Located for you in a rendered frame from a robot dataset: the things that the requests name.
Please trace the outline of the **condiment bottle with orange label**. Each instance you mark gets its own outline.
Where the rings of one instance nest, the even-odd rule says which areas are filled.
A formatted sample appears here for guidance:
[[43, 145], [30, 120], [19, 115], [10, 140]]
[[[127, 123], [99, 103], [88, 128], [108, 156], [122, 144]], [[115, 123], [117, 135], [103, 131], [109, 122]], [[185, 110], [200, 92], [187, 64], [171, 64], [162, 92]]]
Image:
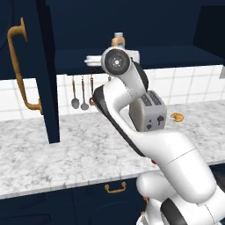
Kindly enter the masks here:
[[123, 33], [115, 33], [112, 39], [112, 47], [125, 47]]

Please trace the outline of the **golden croissant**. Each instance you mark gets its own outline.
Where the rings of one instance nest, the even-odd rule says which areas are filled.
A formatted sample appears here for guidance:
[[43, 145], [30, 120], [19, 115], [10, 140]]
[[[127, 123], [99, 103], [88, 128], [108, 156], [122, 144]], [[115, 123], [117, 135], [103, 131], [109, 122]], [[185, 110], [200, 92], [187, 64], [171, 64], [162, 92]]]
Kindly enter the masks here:
[[174, 112], [171, 114], [174, 122], [181, 122], [184, 119], [184, 115], [182, 113]]

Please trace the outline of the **silver toaster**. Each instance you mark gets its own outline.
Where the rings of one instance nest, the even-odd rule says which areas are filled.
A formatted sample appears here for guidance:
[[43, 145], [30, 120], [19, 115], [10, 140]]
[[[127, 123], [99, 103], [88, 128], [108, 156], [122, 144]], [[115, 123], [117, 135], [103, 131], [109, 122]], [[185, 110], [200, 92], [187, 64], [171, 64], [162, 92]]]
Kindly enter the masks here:
[[164, 129], [166, 116], [166, 105], [154, 91], [147, 91], [129, 105], [129, 117], [139, 132]]

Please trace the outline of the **grey hanging spoon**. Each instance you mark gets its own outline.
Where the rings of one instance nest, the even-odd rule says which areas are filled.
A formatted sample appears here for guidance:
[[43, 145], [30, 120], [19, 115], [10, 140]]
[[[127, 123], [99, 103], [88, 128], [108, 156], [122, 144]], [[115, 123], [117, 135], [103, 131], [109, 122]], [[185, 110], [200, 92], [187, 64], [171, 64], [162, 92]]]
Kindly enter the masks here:
[[[73, 94], [76, 94], [75, 80], [72, 80], [72, 87], [73, 87]], [[71, 105], [73, 108], [78, 109], [79, 108], [79, 99], [77, 97], [74, 97], [71, 100]]]

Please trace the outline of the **grey hanging ladle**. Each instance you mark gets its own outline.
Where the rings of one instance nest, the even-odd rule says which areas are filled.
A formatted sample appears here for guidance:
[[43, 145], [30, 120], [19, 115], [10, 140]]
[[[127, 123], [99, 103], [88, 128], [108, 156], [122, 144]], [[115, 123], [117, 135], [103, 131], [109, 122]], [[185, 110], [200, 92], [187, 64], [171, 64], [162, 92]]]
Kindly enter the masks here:
[[82, 93], [83, 93], [83, 103], [81, 104], [81, 109], [86, 111], [89, 109], [89, 105], [85, 102], [84, 80], [82, 80]]

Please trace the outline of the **brown hanging utensil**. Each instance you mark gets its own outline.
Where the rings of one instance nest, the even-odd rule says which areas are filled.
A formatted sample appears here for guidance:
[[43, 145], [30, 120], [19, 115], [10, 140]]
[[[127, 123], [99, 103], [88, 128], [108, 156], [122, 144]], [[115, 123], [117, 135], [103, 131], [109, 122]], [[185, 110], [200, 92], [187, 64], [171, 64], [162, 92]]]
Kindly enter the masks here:
[[93, 86], [93, 77], [92, 77], [92, 74], [90, 76], [90, 82], [91, 82], [91, 96], [90, 96], [90, 99], [89, 99], [89, 103], [90, 105], [95, 105], [95, 102], [93, 101], [92, 99], [92, 96], [93, 96], [93, 92], [94, 92], [94, 86]]

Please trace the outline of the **dark blue drawer front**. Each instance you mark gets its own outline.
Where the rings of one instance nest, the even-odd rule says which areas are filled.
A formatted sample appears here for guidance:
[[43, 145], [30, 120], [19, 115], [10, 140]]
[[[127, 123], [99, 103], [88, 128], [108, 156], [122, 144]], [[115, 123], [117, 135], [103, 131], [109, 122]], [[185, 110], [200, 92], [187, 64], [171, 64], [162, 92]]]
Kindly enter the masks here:
[[[108, 193], [120, 189], [121, 182], [127, 189], [120, 193]], [[136, 225], [141, 212], [145, 211], [146, 200], [138, 193], [136, 178], [85, 185], [72, 189], [76, 225]]]

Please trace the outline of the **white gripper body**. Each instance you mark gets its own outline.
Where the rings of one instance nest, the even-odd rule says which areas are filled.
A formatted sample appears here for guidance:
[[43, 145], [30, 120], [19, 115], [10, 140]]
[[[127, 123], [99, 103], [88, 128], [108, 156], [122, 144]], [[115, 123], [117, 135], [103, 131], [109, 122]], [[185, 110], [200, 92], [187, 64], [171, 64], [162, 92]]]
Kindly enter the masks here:
[[100, 67], [101, 66], [101, 55], [87, 55], [84, 62], [89, 67]]

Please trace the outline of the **dark blue open wall cabinet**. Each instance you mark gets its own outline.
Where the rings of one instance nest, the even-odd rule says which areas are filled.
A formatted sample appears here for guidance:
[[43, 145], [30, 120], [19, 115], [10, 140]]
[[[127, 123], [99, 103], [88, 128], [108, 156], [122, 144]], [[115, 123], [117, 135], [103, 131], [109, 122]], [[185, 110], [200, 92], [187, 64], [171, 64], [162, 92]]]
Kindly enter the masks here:
[[200, 9], [225, 0], [47, 0], [58, 74], [89, 74], [87, 55], [102, 54], [116, 32], [137, 50], [145, 69], [225, 65], [195, 47]]

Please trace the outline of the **dark blue base cabinet door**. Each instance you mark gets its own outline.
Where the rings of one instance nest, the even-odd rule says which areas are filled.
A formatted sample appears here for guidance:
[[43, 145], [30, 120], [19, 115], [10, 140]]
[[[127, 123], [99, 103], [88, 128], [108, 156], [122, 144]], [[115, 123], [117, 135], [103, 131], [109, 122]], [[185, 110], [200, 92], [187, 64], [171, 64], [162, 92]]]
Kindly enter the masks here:
[[75, 225], [70, 190], [0, 200], [0, 225]]

